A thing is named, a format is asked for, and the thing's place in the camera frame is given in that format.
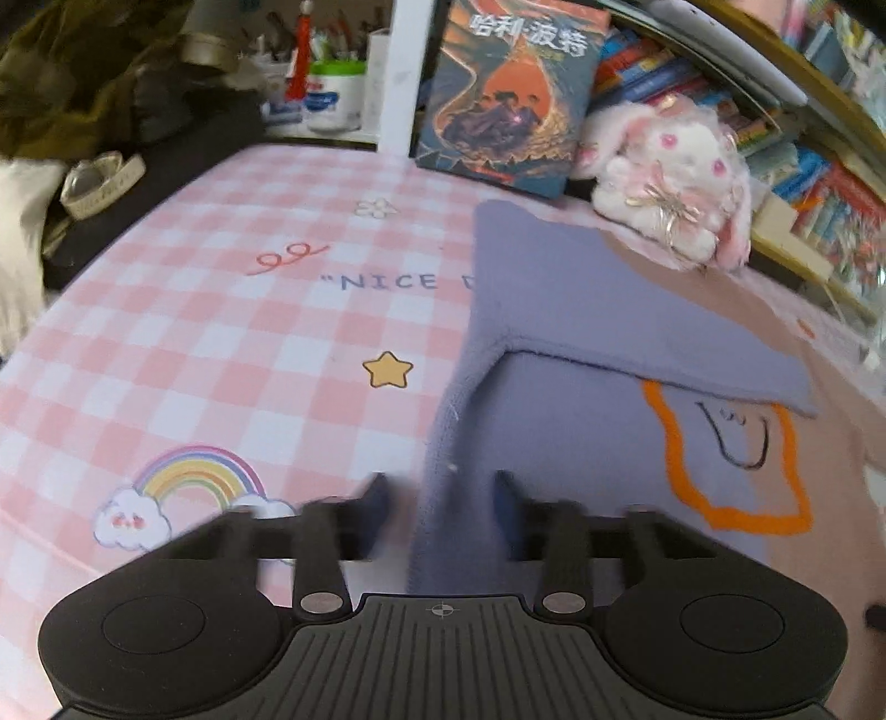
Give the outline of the Harry Potter book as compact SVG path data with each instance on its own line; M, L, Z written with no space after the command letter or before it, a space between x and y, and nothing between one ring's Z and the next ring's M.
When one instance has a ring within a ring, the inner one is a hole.
M416 163L559 198L608 34L597 2L453 2Z

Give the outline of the row of colourful books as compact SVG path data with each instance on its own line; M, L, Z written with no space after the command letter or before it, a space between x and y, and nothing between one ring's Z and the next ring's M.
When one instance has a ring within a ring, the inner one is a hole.
M779 104L753 98L674 47L618 28L605 41L591 106L660 105L673 95L706 106L732 130L751 177L797 212L791 233L824 256L853 296L884 288L884 184L838 141Z

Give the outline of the white pen cup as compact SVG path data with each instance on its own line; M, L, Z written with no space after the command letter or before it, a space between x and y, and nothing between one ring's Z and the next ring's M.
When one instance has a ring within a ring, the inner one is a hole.
M306 127L318 133L357 131L366 73L367 63L360 60L314 61L303 101Z

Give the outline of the purple and mauve sweater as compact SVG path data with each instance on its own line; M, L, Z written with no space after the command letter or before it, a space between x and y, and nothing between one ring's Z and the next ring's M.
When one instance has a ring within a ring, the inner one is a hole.
M831 705L884 712L884 409L715 271L664 269L596 229L487 201L472 311L426 450L409 585L530 594L493 480L594 515L652 507L831 600L848 656Z

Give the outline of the pink checkered table mat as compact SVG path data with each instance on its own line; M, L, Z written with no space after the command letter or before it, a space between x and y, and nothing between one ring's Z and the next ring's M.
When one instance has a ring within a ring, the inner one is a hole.
M353 593L410 591L426 450L472 311L476 208L596 229L664 269L731 277L865 398L837 323L751 270L692 270L578 199L407 159L255 146L155 208L75 280L2 372L2 712L59 702L57 601L235 508L292 515L377 472L398 506Z

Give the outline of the pink white plush bunny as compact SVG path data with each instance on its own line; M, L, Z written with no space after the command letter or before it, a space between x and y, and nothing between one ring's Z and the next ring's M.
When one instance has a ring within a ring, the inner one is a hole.
M748 165L718 114L683 95L586 117L571 171L591 207L683 261L724 271L751 255Z

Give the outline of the cream coat on chair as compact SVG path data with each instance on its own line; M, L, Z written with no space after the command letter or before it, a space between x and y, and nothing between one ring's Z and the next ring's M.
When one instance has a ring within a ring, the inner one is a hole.
M8 360L45 309L42 239L51 199L65 177L57 161L2 160L0 263L2 358Z

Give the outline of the white wooden bookshelf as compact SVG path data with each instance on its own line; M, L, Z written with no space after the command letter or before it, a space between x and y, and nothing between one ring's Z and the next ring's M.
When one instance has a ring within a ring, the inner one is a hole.
M623 105L671 108L678 97L718 114L753 178L753 261L867 326L884 315L884 153L859 152L849 125L817 100L782 99L758 70L712 60L673 18L612 3L617 49L599 68L584 147Z

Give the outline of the dark brown jacket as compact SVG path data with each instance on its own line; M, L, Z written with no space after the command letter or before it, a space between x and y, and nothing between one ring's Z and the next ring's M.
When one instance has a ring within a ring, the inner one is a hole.
M4 2L2 155L84 161L228 111L260 2Z

